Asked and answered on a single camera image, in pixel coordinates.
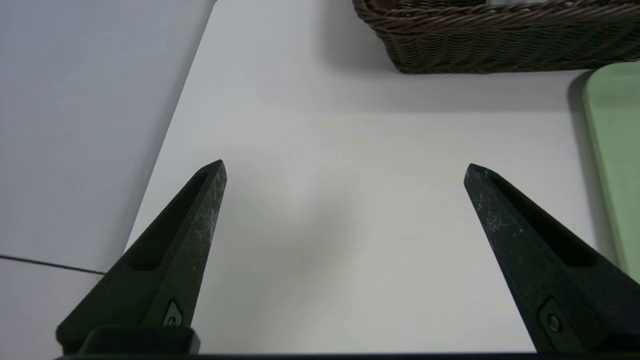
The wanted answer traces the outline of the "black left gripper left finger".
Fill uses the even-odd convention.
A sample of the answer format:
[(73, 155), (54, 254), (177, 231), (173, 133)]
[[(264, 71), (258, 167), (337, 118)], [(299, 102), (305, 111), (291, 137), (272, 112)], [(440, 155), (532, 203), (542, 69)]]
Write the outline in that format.
[(227, 183), (199, 169), (62, 321), (64, 354), (196, 354), (192, 329)]

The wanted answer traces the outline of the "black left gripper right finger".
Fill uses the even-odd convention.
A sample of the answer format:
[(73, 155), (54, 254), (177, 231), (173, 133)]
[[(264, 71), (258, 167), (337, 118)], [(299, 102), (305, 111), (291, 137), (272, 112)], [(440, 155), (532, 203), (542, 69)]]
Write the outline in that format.
[(640, 287), (498, 173), (464, 187), (538, 353), (638, 354)]

